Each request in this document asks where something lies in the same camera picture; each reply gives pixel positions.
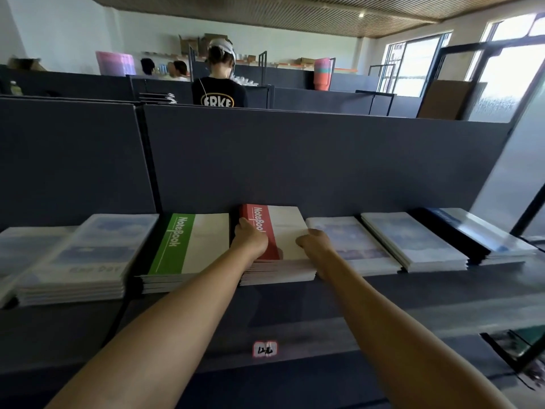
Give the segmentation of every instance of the ceiling beam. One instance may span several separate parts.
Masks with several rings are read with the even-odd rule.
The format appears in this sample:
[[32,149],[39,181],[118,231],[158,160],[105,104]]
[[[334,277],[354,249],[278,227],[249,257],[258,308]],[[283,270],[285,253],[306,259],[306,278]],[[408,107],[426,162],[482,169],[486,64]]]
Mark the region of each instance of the ceiling beam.
[[415,16],[413,14],[404,14],[404,13],[398,13],[394,11],[368,9],[366,7],[354,7],[354,6],[350,6],[346,4],[324,3],[320,1],[310,1],[310,0],[270,0],[270,1],[276,1],[277,3],[301,5],[303,7],[314,7],[318,9],[350,11],[358,15],[372,14],[374,16],[401,18],[403,20],[413,20],[413,21],[418,21],[421,23],[429,23],[429,24],[437,24],[441,22],[441,20],[436,20],[434,18],[429,18],[429,17]]

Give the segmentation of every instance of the pink bucket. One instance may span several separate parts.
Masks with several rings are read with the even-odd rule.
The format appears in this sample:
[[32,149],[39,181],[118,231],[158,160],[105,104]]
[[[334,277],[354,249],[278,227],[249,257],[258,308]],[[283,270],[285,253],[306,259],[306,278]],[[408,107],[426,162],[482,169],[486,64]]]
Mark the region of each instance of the pink bucket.
[[333,60],[329,57],[314,62],[314,89],[329,90]]
[[105,76],[136,75],[135,61],[130,54],[96,52],[100,74]]

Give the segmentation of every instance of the neck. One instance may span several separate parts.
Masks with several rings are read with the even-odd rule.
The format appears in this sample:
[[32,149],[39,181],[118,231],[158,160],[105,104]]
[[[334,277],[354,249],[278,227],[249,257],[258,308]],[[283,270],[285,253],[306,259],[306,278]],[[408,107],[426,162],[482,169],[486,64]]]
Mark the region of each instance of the neck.
[[214,77],[214,79],[228,79],[230,73],[230,68],[214,67],[210,69],[210,76]]

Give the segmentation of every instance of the black t-shirt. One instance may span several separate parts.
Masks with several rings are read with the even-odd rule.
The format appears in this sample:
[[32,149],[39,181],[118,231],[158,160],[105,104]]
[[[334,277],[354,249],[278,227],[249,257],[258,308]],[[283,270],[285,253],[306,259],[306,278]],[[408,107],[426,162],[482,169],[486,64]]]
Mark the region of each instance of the black t-shirt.
[[231,79],[202,77],[193,82],[191,91],[194,105],[248,107],[246,89]]

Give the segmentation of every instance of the ceiling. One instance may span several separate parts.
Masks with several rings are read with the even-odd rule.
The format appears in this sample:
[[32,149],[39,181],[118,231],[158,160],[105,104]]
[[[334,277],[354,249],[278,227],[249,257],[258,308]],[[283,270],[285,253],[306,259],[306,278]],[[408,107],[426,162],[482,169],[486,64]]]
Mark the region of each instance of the ceiling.
[[383,37],[512,0],[95,1],[118,10],[341,36]]

